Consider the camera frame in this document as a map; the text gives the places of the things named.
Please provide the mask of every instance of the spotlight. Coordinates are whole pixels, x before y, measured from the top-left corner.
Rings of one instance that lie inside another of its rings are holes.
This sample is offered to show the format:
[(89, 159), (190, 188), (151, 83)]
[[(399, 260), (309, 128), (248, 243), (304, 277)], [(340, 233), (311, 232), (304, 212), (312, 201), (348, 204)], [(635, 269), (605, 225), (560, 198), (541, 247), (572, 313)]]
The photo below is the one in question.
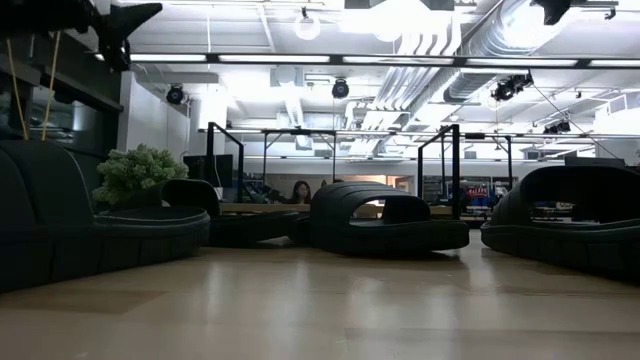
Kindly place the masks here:
[(544, 128), (543, 134), (558, 134), (560, 131), (556, 125), (550, 126), (548, 128)]
[(187, 95), (182, 90), (182, 84), (171, 84), (171, 89), (167, 92), (167, 102), (173, 105), (182, 105), (187, 102)]
[(568, 121), (563, 121), (557, 125), (558, 131), (560, 132), (571, 132), (571, 125)]
[(555, 25), (572, 5), (580, 5), (587, 0), (533, 0), (544, 9), (544, 24)]
[(496, 101), (508, 101), (516, 94), (524, 91), (525, 87), (531, 85), (533, 85), (531, 73), (527, 75), (513, 75), (506, 80), (498, 82), (498, 87), (491, 92), (491, 97), (496, 99)]
[(610, 13), (608, 13), (608, 14), (605, 14), (605, 15), (604, 15), (604, 19), (605, 19), (605, 20), (611, 20), (611, 19), (613, 19), (614, 17), (616, 17), (616, 15), (618, 15), (618, 13), (616, 12), (616, 8), (615, 8), (615, 7), (612, 7), (612, 8), (611, 8), (611, 12), (610, 12)]
[(335, 99), (344, 99), (349, 96), (349, 85), (347, 85), (347, 80), (336, 79), (336, 83), (333, 85), (331, 94)]

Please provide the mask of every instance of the backrest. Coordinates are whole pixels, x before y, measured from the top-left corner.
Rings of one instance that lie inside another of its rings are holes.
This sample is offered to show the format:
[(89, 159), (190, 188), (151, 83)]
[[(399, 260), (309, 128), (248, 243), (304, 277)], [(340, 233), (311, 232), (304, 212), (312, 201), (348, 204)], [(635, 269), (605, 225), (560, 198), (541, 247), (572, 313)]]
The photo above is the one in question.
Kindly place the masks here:
[(318, 190), (311, 201), (311, 221), (348, 224), (356, 210), (371, 201), (384, 200), (382, 218), (389, 222), (428, 220), (429, 205), (402, 190), (376, 182), (341, 182)]
[(36, 220), (16, 164), (0, 150), (0, 229), (28, 228)]
[(6, 140), (0, 141), (0, 150), (19, 170), (38, 224), (94, 222), (82, 174), (65, 149), (50, 142)]
[(122, 210), (162, 206), (194, 206), (207, 210), (210, 217), (220, 216), (220, 202), (211, 184), (202, 180), (172, 179), (138, 191), (118, 204)]
[(530, 221), (536, 202), (574, 204), (582, 217), (601, 223), (640, 218), (640, 175), (610, 166), (550, 166), (528, 174), (498, 204), (492, 224)]
[(216, 190), (206, 181), (168, 180), (162, 188), (162, 198), (170, 205), (205, 209), (211, 217), (220, 216), (221, 213)]

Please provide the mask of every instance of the green leafy plant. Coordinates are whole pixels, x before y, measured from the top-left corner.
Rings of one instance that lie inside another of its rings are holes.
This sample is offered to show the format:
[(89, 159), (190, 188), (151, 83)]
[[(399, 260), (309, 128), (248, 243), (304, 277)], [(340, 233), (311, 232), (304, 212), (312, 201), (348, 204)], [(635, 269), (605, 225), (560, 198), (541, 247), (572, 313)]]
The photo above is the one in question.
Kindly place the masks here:
[(98, 202), (115, 205), (128, 199), (136, 191), (146, 189), (169, 179), (184, 179), (188, 168), (173, 160), (167, 150), (150, 148), (144, 144), (122, 153), (109, 152), (109, 159), (98, 165), (104, 183), (93, 191)]

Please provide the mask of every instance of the wooden floor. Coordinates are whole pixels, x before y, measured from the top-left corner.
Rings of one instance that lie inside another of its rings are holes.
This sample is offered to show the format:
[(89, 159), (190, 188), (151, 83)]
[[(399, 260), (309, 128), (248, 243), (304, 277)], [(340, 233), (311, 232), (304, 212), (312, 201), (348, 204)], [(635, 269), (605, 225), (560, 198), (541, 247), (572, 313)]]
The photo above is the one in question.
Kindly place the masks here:
[(206, 249), (0, 295), (0, 358), (640, 358), (640, 288), (472, 237), (420, 261)]

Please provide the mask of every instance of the white wall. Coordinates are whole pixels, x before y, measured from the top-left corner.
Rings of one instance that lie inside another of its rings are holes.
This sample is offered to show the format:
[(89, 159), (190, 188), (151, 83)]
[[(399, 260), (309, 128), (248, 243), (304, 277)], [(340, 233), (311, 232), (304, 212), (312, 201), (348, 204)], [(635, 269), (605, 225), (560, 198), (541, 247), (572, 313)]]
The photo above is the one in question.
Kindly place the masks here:
[(164, 150), (174, 159), (188, 149), (189, 119), (138, 84), (133, 72), (122, 74), (118, 150), (135, 149), (139, 144)]
[[(531, 171), (558, 163), (538, 162), (514, 162), (513, 176), (522, 179)], [(247, 173), (262, 174), (262, 159), (245, 159), (244, 171)], [(451, 162), (447, 161), (445, 172), (451, 174)], [(327, 175), (332, 173), (331, 160), (294, 160), (294, 159), (267, 159), (267, 174), (305, 174)], [(336, 176), (342, 175), (417, 175), (416, 161), (403, 161), (398, 163), (367, 161), (347, 162), (336, 161)], [(440, 175), (442, 168), (438, 161), (424, 163), (424, 175)], [(461, 176), (508, 176), (507, 162), (470, 163), (462, 161), (460, 165)]]

